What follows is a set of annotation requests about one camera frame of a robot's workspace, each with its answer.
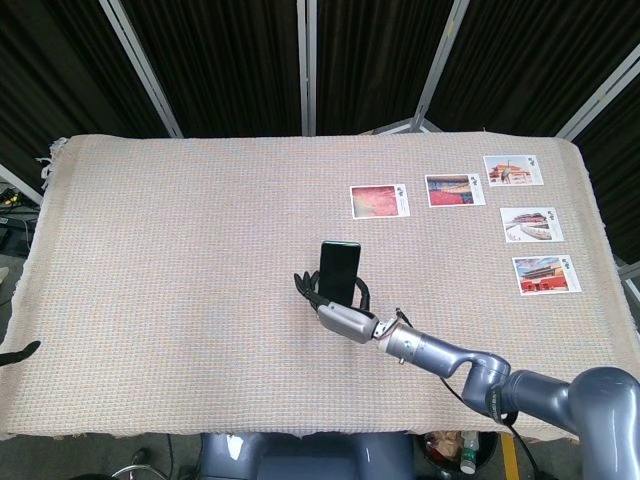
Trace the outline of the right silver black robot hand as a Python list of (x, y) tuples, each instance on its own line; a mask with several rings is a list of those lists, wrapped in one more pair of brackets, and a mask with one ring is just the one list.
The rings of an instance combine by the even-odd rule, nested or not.
[(370, 307), (370, 292), (368, 286), (360, 277), (355, 279), (355, 286), (361, 293), (358, 308), (344, 306), (321, 296), (316, 291), (319, 281), (318, 271), (312, 275), (305, 271), (302, 276), (294, 273), (293, 279), (297, 291), (310, 304), (316, 312), (320, 323), (327, 330), (359, 344), (365, 344), (374, 338), (375, 330), (380, 321), (368, 310)]

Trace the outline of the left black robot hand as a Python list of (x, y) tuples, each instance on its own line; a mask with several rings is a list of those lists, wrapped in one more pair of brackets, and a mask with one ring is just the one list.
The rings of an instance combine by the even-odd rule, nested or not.
[(22, 350), (14, 352), (5, 352), (0, 354), (0, 366), (8, 366), (20, 363), (30, 358), (41, 346), (40, 341), (32, 341)]

